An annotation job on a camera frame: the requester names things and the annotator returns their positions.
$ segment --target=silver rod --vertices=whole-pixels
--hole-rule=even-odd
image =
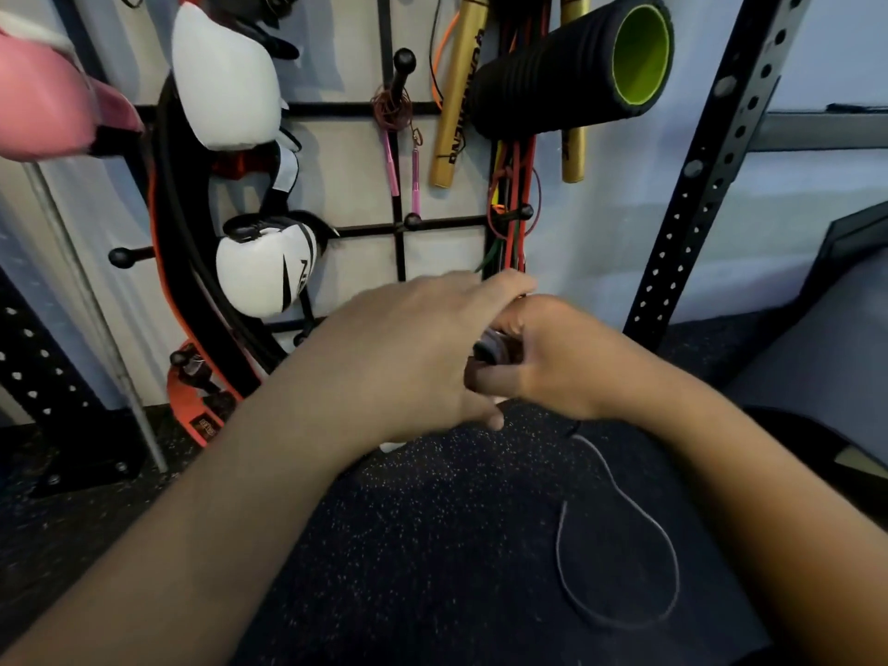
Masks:
[[[93,291],[93,286],[90,284],[90,280],[86,276],[86,271],[83,269],[83,262],[81,262],[80,256],[77,255],[76,249],[74,249],[74,242],[71,239],[71,234],[68,232],[68,228],[62,219],[61,213],[59,212],[59,206],[52,197],[50,187],[46,183],[46,178],[43,176],[43,170],[37,163],[24,163],[22,165],[25,166],[25,172],[28,174],[28,181],[31,183],[31,188],[34,190],[40,208],[50,223],[52,235],[55,236],[55,240],[61,249],[62,256],[65,257],[65,263],[72,272],[74,284],[77,287],[77,291],[80,292],[80,298],[83,300],[83,305],[86,306],[86,311],[89,313],[92,323],[99,331],[107,356],[111,358],[111,366],[114,369],[114,376],[117,378],[117,384],[123,390],[123,395],[126,397],[127,403],[129,404],[129,410],[136,417],[136,424],[139,425],[139,431],[142,433],[145,445],[151,453],[151,458],[154,459],[154,464],[157,466],[158,470],[166,472],[169,470],[166,459],[163,457],[161,448],[157,445],[154,431],[151,429],[148,417],[145,415],[145,409],[142,408],[142,403],[139,401],[139,395],[136,393],[136,386],[132,382],[126,364],[123,362],[123,356],[120,354],[120,349],[117,347],[117,342],[114,340],[114,335],[111,333],[111,327],[108,326],[107,320],[105,319],[105,313],[102,313],[99,300],[96,299],[96,294]]]

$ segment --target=wall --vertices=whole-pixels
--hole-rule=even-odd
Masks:
[[[57,24],[46,1],[0,0],[0,8]],[[77,1],[111,81],[134,102],[156,102],[168,69],[176,0],[146,0],[145,8],[135,11],[118,0]],[[561,184],[557,134],[540,136],[537,147],[543,215],[527,242],[528,267],[542,290],[567,296],[616,326],[629,309],[741,2],[665,1],[677,46],[672,77],[657,106],[638,120],[589,130],[587,178],[580,185]],[[409,46],[420,58],[407,84],[419,100],[430,98],[425,55],[435,2],[392,0],[394,46]],[[444,0],[438,34],[455,7],[456,0]],[[552,17],[558,17],[557,10]],[[294,64],[277,62],[285,99],[369,100],[382,81],[376,0],[299,0],[281,34],[303,52]],[[492,45],[487,43],[486,54]],[[416,123],[431,145],[436,121]],[[390,219],[382,150],[372,124],[312,120],[294,122],[292,129],[305,147],[294,207],[313,210],[336,225]],[[401,149],[408,150],[406,138]],[[427,150],[421,153],[424,216],[481,213],[488,142],[470,133],[449,191],[426,185]],[[878,172],[884,158],[878,153],[835,159],[820,155],[783,165],[778,155],[758,156],[762,158],[744,166],[728,193],[676,319],[745,311],[790,298],[795,282],[788,271],[798,278],[810,264],[828,221],[883,200],[882,193],[888,198],[888,179],[882,183]],[[835,172],[837,162],[843,172]],[[44,166],[139,393],[146,403],[163,401],[167,356],[181,332],[150,263],[117,271],[105,260],[112,247],[149,243],[148,216],[125,166],[118,160],[92,159]],[[406,185],[408,151],[402,151],[401,166]],[[0,196],[20,192],[13,173],[0,165]],[[261,183],[219,183],[211,204],[225,218],[255,206],[262,190]],[[22,231],[37,219],[24,208],[15,216]],[[470,268],[482,256],[481,229],[407,234],[405,240],[411,277]],[[47,269],[58,269],[39,237],[28,242]],[[60,296],[67,298],[64,275],[60,271],[55,278]],[[355,239],[331,250],[311,288],[318,312],[327,313],[354,293],[394,279],[392,239]]]

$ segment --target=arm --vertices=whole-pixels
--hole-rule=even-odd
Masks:
[[[749,416],[555,297],[520,299],[494,325],[523,340],[525,360],[480,370],[477,390],[660,437],[693,470],[744,572],[814,661],[888,660],[888,536]]]
[[[226,662],[339,471],[383,441],[502,427],[465,389],[465,356],[533,287],[515,271],[453,273],[358,295],[0,664]]]

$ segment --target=hand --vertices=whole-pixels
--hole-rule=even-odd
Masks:
[[[671,370],[623,334],[555,296],[511,303],[491,326],[524,343],[520,365],[480,369],[472,388],[519,397],[577,420],[639,424]]]
[[[466,271],[363,292],[321,323],[257,397],[291,413],[294,425],[348,428],[347,462],[384,441],[467,421],[497,430],[502,412],[464,385],[466,359],[505,306],[536,286],[517,271],[484,282]]]

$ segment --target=person's left hand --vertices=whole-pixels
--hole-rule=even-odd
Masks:
[[[465,388],[463,370],[484,329],[536,286],[514,270],[484,282],[455,271],[363,292],[321,323],[255,397],[300,423],[344,433],[349,460],[384,441],[467,421],[498,430],[502,412]]]

